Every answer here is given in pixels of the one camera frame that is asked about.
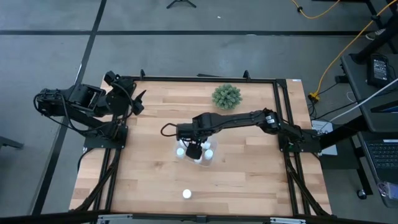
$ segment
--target wooden table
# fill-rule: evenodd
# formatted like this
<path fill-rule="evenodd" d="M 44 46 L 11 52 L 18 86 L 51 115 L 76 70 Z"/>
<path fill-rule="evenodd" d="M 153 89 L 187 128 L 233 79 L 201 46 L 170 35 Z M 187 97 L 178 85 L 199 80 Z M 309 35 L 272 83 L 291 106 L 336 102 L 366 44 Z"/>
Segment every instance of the wooden table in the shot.
<path fill-rule="evenodd" d="M 112 212 L 290 216 L 287 174 L 277 136 L 258 127 L 225 129 L 214 135 L 218 149 L 211 167 L 201 167 L 175 157 L 176 139 L 160 135 L 166 123 L 190 123 L 204 112 L 247 113 L 269 108 L 276 111 L 273 87 L 263 83 L 234 83 L 242 103 L 233 111 L 217 109 L 211 94 L 220 83 L 137 82 L 133 98 L 143 90 L 145 110 L 127 120 L 129 134 L 122 150 Z M 295 124 L 311 128 L 300 80 L 287 80 Z M 107 91 L 110 88 L 102 83 Z M 286 118 L 283 92 L 280 100 Z M 70 208 L 76 208 L 98 182 L 104 149 L 87 154 L 80 166 Z M 319 161 L 301 153 L 306 185 L 324 210 L 331 212 Z M 101 208 L 108 187 L 105 186 Z M 184 200 L 182 191 L 192 198 Z M 302 201 L 296 186 L 299 210 Z"/>

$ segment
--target yellow cable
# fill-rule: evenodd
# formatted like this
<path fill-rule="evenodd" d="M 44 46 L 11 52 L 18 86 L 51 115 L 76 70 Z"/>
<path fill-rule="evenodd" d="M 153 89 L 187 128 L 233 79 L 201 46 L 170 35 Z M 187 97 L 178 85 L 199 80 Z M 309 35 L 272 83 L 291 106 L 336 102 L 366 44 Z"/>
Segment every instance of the yellow cable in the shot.
<path fill-rule="evenodd" d="M 398 1 L 398 0 L 393 0 L 392 2 L 390 2 L 386 7 L 384 7 L 383 9 L 381 9 L 380 10 L 380 12 L 377 14 L 377 16 L 380 16 L 380 14 L 382 14 L 388 7 L 390 7 L 390 5 L 391 4 L 394 4 L 396 1 Z M 325 72 L 323 72 L 323 75 L 322 75 L 322 77 L 321 77 L 321 79 L 320 79 L 320 81 L 319 81 L 319 84 L 318 84 L 318 89 L 316 90 L 316 92 L 315 93 L 310 93 L 310 95 L 312 95 L 312 96 L 314 96 L 314 97 L 317 97 L 318 96 L 318 93 L 319 93 L 319 91 L 320 91 L 320 89 L 321 89 L 321 84 L 322 84 L 322 80 L 323 80 L 323 77 L 325 77 L 325 75 L 326 75 L 326 73 L 329 71 L 329 69 L 330 69 L 330 67 L 341 57 L 341 55 L 347 50 L 347 48 L 348 47 L 350 47 L 351 46 L 351 44 L 353 44 L 353 42 L 356 40 L 356 39 L 358 39 L 358 37 L 360 36 L 360 35 L 362 35 L 362 33 L 371 25 L 373 23 L 373 21 L 371 21 L 338 55 L 337 55 L 337 57 L 329 64 L 329 66 L 328 66 L 328 68 L 325 70 Z"/>
<path fill-rule="evenodd" d="M 333 8 L 337 5 L 337 3 L 339 3 L 340 1 L 341 1 L 341 0 L 337 0 L 337 2 L 335 2 L 332 6 L 330 6 L 330 8 L 329 8 L 328 10 L 326 10 L 325 12 L 323 12 L 323 13 L 317 15 L 317 16 L 313 16 L 313 17 L 307 16 L 307 15 L 303 12 L 302 9 L 300 10 L 300 12 L 301 12 L 301 14 L 303 14 L 303 16 L 306 17 L 307 19 L 317 19 L 317 18 L 319 18 L 319 17 L 325 15 L 326 13 L 328 13 L 328 11 L 330 11 L 330 9 L 333 9 Z M 296 5 L 297 8 L 300 7 L 299 4 L 297 4 L 297 2 L 296 2 L 295 0 L 292 0 L 292 2 Z"/>

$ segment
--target gray floor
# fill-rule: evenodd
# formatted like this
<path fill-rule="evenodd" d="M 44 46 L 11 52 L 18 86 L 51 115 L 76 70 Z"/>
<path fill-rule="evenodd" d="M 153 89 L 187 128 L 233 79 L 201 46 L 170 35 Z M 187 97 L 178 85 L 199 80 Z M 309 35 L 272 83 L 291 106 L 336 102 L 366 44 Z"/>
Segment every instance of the gray floor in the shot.
<path fill-rule="evenodd" d="M 325 17 L 309 21 L 298 15 L 290 0 L 192 0 L 197 9 L 169 1 L 108 0 L 100 30 L 361 30 L 369 21 L 364 4 L 341 3 Z M 330 2 L 298 0 L 309 15 Z M 380 10 L 384 1 L 373 1 Z M 91 30 L 100 0 L 0 0 L 0 30 Z M 83 83 L 99 86 L 105 72 L 136 75 L 195 76 L 197 73 L 240 77 L 299 78 L 306 93 L 317 87 L 328 64 L 353 37 L 243 35 L 129 35 L 97 36 Z M 23 142 L 21 151 L 0 152 L 0 217 L 30 213 L 58 126 L 34 111 L 33 96 L 42 88 L 73 84 L 88 36 L 0 35 L 0 136 Z M 357 52 L 368 41 L 360 38 L 347 51 Z M 323 89 L 341 75 L 339 63 L 323 82 Z M 348 85 L 322 95 L 318 114 L 349 103 Z M 357 113 L 339 120 L 344 122 Z M 83 138 L 67 132 L 44 205 L 44 213 L 65 212 L 76 179 L 76 163 Z M 359 200 L 355 170 L 325 170 L 333 213 L 343 218 L 398 222 L 396 209 L 386 208 L 380 196 Z M 136 221 L 136 223 L 153 223 Z"/>

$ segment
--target clear plastic cup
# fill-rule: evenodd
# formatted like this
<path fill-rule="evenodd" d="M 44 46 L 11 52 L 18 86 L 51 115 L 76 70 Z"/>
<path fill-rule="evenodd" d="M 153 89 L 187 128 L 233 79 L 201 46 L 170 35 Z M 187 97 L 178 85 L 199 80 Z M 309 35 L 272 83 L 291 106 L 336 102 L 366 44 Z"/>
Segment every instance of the clear plastic cup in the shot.
<path fill-rule="evenodd" d="M 202 154 L 200 159 L 192 159 L 185 155 L 188 145 L 189 142 L 184 142 L 182 140 L 177 141 L 177 145 L 174 149 L 175 156 L 177 156 L 179 159 L 184 159 L 204 167 L 209 167 L 211 165 L 218 146 L 217 140 L 214 135 L 208 137 L 206 142 L 200 144 L 200 146 L 202 147 Z"/>

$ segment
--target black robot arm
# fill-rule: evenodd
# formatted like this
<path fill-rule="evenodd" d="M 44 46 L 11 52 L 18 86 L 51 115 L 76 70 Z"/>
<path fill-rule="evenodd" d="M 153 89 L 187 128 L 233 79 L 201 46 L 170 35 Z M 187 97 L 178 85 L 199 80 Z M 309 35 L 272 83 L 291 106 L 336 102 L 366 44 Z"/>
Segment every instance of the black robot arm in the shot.
<path fill-rule="evenodd" d="M 115 75 L 112 71 L 106 73 L 104 81 L 113 89 L 106 93 L 98 87 L 76 84 L 66 90 L 43 89 L 34 98 L 35 109 L 44 116 L 65 116 L 71 129 L 84 137 L 102 138 L 110 141 L 121 138 L 119 124 L 114 121 L 102 122 L 94 117 L 113 115 L 118 117 L 125 115 L 129 106 L 132 113 L 138 115 L 144 109 L 142 105 L 142 92 L 135 100 L 131 95 L 136 84 L 129 77 Z M 89 127 L 89 130 L 79 130 L 71 120 L 77 121 Z"/>
<path fill-rule="evenodd" d="M 182 139 L 189 142 L 186 155 L 192 159 L 200 158 L 202 153 L 200 143 L 205 142 L 211 135 L 220 132 L 222 129 L 245 126 L 258 126 L 267 134 L 280 134 L 283 138 L 285 150 L 291 152 L 320 152 L 318 141 L 313 141 L 316 137 L 315 132 L 302 130 L 296 125 L 289 125 L 279 119 L 276 112 L 267 108 L 250 113 L 231 115 L 203 113 L 192 118 L 192 123 L 174 126 L 176 127 L 177 140 Z"/>

